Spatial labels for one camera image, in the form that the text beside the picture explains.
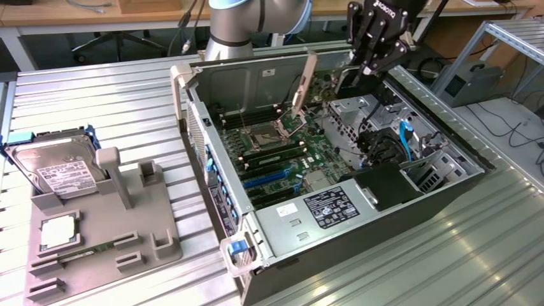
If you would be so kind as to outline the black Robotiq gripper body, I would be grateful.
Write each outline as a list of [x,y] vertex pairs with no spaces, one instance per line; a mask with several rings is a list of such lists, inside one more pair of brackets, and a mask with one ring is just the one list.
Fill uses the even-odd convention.
[[396,40],[412,18],[411,1],[364,1],[365,34],[376,40]]

